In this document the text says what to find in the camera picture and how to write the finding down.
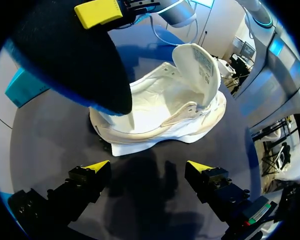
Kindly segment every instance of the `yellow label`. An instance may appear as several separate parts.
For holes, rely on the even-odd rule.
[[[95,173],[97,173],[107,162],[110,162],[109,160],[98,162],[96,164],[90,165],[90,166],[85,166],[83,169],[91,169],[94,170]]]
[[[214,169],[214,167],[211,167],[211,166],[206,166],[206,165],[203,165],[203,164],[200,164],[200,163],[197,163],[197,162],[194,162],[194,161],[187,161],[188,163],[190,163],[195,169],[198,170],[198,172],[202,172],[202,171],[205,171],[207,169]]]

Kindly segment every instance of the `screw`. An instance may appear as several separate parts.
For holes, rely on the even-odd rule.
[[[218,188],[220,188],[220,183],[219,182],[215,182],[214,186],[218,189]]]
[[[232,184],[232,179],[231,179],[231,178],[227,178],[227,179],[226,179],[226,183],[227,183],[228,185]]]
[[[233,197],[230,197],[229,198],[229,202],[232,203],[232,204],[234,204],[236,202],[236,200]]]

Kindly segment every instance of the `black foam pad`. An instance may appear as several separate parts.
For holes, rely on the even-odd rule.
[[[116,114],[128,114],[132,96],[124,66],[102,26],[87,30],[81,25],[74,7],[84,2],[37,1],[17,24],[11,40],[51,87],[62,86],[65,92]]]

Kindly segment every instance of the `white wall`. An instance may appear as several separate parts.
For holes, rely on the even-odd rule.
[[[11,128],[17,107],[5,95],[5,91],[18,67],[6,50],[0,52],[0,119]],[[10,173],[10,139],[12,130],[0,121],[0,192],[13,193]]]
[[[3,48],[0,52],[0,119],[10,127],[13,126],[17,107],[5,95],[5,92],[17,70],[17,65]]]
[[[191,2],[191,5],[195,8],[196,4]],[[201,4],[196,5],[195,12],[197,15],[199,31],[194,42],[204,47],[210,54],[222,58],[229,45],[232,43],[240,23],[244,18],[245,12],[235,0],[214,0],[210,16],[210,8]],[[158,14],[153,14],[153,18],[155,25],[160,25],[168,29],[186,43],[191,41],[196,34],[195,22],[189,26],[175,28],[170,25],[167,26],[167,22]],[[150,24],[150,20],[145,19],[140,24]],[[204,31],[207,31],[207,35],[202,44],[204,33],[200,42],[199,39]]]

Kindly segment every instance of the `shoe label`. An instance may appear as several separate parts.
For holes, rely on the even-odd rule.
[[[201,66],[206,69],[208,75],[212,75],[213,67],[214,67],[213,63],[205,55],[203,55],[203,53],[198,49],[193,48],[193,53],[194,53],[195,60],[197,60],[201,64]]]

